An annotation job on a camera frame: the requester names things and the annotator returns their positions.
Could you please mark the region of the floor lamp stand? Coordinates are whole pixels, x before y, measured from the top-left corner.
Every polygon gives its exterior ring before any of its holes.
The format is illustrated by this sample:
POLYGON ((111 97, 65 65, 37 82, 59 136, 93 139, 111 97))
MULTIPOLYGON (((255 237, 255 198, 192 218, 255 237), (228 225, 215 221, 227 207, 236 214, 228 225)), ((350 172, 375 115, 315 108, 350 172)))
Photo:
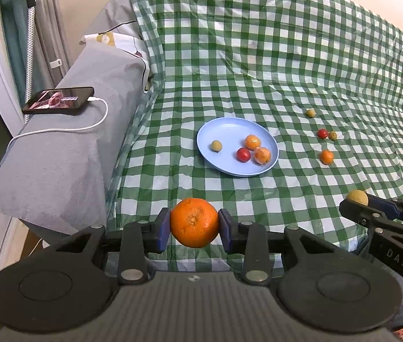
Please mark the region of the floor lamp stand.
POLYGON ((0 0, 1 20, 11 71, 23 108, 33 93, 44 87, 38 60, 36 0, 0 0))

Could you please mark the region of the orange tangerine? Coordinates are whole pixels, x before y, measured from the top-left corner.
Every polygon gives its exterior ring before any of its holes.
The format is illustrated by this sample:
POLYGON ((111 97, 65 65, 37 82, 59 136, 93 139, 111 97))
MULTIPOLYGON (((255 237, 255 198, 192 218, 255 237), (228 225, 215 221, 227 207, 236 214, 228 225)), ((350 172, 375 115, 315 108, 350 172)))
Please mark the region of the orange tangerine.
POLYGON ((334 153, 330 150, 323 150, 320 154, 320 161, 325 165, 331 164, 334 161, 334 153))
POLYGON ((171 210, 171 233, 182 245, 203 248, 219 234, 216 209, 206 200, 186 198, 171 210))

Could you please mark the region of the black smartphone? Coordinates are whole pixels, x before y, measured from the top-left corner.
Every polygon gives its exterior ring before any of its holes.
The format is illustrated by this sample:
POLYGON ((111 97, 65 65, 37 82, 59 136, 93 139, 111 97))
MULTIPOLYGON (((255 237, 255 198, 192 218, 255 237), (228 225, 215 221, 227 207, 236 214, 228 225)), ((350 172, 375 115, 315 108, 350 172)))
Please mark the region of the black smartphone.
POLYGON ((22 108, 23 114, 77 114, 94 95, 93 87, 44 89, 36 92, 22 108))

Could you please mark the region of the green checkered tablecloth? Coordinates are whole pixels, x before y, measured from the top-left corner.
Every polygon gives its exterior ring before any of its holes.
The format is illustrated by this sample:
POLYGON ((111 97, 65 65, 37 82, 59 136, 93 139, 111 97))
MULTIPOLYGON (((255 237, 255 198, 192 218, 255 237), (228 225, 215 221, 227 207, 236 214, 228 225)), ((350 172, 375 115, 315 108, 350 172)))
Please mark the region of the green checkered tablecloth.
POLYGON ((403 198, 399 28, 348 0, 131 2, 153 78, 110 186, 108 229, 202 198, 238 220, 298 225, 352 251, 366 232, 341 217, 345 195, 403 198), (195 138, 217 117, 266 128, 277 164, 250 178, 210 167, 195 138), (323 150, 334 153, 329 165, 323 150))

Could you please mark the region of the grey curtain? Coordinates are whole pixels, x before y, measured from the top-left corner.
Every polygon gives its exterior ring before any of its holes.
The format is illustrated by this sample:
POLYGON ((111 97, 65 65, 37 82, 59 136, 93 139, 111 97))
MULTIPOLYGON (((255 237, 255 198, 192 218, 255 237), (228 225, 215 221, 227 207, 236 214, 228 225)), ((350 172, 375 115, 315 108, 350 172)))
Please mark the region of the grey curtain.
POLYGON ((36 0, 34 89, 54 88, 71 66, 59 0, 36 0))

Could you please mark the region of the yellow-green small fruit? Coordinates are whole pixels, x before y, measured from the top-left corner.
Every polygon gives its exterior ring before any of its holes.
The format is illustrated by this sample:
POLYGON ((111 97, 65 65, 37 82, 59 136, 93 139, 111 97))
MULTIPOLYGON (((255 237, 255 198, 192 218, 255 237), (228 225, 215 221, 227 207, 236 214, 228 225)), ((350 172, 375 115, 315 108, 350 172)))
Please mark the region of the yellow-green small fruit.
POLYGON ((211 142, 210 148, 214 152, 219 152, 220 150, 222 150, 222 143, 220 141, 214 140, 213 142, 211 142))

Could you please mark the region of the light blue plate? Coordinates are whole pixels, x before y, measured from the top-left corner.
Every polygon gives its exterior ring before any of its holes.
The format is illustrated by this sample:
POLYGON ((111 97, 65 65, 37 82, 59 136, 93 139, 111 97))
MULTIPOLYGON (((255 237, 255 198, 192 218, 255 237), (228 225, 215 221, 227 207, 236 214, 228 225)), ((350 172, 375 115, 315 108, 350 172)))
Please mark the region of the light blue plate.
POLYGON ((215 169, 225 174, 240 178, 248 178, 263 174, 272 169, 280 156, 275 138, 268 130, 259 124, 237 117, 220 117, 203 124, 196 135, 196 145, 205 161, 215 169), (254 134, 261 140, 261 146, 270 150, 271 160, 265 165, 260 165, 254 160, 254 152, 251 159, 242 163, 236 158, 236 151, 245 147, 244 140, 254 134), (214 152, 210 145, 214 140, 222 143, 222 150, 214 152))

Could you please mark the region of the orange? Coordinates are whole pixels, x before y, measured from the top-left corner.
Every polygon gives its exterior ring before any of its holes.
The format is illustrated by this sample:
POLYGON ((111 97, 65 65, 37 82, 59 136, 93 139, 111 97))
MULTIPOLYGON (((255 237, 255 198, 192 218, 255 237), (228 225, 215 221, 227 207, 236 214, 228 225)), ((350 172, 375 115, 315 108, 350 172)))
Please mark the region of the orange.
POLYGON ((261 140, 256 135, 250 134, 245 138, 244 145, 249 150, 256 150, 261 146, 261 140))
POLYGON ((254 160, 256 163, 260 165, 265 165, 270 162, 271 160, 271 152, 269 149, 265 147, 257 147, 254 150, 254 160))

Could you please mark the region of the floral white pillow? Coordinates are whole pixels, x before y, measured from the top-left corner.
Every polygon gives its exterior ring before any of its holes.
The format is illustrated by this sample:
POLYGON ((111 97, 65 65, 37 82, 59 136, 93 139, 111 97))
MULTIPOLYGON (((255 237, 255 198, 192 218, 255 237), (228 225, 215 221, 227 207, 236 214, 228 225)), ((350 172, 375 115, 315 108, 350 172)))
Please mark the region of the floral white pillow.
POLYGON ((150 89, 150 59, 145 42, 135 36, 117 33, 117 32, 104 32, 96 34, 88 34, 82 36, 80 45, 90 45, 93 42, 99 42, 107 46, 115 47, 122 50, 133 57, 136 57, 144 62, 145 70, 143 74, 143 89, 147 93, 150 89))

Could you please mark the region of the red tomato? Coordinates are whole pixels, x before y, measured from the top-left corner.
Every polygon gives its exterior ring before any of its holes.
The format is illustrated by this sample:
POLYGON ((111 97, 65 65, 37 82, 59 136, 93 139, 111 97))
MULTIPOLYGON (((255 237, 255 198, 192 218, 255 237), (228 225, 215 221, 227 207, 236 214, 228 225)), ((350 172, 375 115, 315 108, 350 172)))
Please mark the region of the red tomato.
POLYGON ((251 153, 246 147, 241 147, 236 151, 236 158, 242 163, 246 163, 251 159, 251 153))
POLYGON ((320 130, 317 132, 317 136, 318 136, 320 139, 326 139, 326 138, 328 137, 328 131, 327 131, 326 129, 320 129, 320 130))

